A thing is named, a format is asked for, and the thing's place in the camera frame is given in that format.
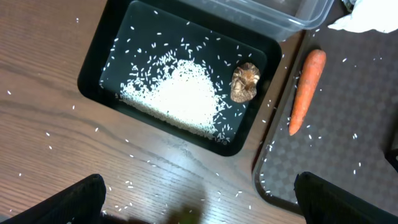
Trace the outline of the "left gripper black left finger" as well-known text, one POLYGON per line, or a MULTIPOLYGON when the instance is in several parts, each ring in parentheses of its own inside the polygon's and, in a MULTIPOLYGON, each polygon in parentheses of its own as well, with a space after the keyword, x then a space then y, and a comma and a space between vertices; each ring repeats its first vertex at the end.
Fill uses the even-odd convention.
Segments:
POLYGON ((102 176, 92 174, 2 223, 98 223, 105 198, 102 176))

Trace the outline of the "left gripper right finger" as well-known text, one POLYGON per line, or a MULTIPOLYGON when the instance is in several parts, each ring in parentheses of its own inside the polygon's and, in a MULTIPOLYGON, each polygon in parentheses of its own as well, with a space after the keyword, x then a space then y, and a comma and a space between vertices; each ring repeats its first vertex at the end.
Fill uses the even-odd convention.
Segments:
POLYGON ((296 176, 294 191, 307 223, 397 223, 397 216, 310 172, 296 176))

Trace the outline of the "orange carrot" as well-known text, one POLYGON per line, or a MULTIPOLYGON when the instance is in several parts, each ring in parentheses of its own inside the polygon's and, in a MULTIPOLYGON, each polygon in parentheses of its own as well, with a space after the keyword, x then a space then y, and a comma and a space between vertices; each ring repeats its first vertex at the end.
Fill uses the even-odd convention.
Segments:
POLYGON ((290 136, 293 136, 304 122, 325 64, 326 53, 319 49, 311 51, 304 61, 290 117, 290 136))

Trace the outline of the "brown cookie food scrap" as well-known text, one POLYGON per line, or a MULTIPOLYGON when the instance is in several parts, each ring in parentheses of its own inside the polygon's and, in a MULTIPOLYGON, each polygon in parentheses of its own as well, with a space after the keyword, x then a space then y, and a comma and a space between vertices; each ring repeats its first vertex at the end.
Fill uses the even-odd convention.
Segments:
POLYGON ((253 63, 244 63, 237 67, 232 76, 230 97, 234 102, 244 103, 257 95, 257 83, 260 71, 253 63))

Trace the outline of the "pile of white rice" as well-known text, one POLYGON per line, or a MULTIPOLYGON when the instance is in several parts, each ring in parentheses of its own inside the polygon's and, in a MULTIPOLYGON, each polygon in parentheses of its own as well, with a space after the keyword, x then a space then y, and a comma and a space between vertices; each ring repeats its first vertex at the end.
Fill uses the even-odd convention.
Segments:
POLYGON ((162 70, 147 84, 147 77, 127 82, 121 88, 120 100, 180 129, 213 139, 223 99, 208 70, 191 60, 164 65, 162 70))

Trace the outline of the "white paper napkin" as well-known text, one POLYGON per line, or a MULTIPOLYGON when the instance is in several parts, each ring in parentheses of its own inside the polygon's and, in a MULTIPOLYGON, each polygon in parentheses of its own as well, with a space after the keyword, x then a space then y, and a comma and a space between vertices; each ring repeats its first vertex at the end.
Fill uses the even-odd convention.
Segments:
POLYGON ((391 33, 397 30, 397 0, 357 0, 348 15, 337 19, 328 28, 353 33, 369 30, 391 33))

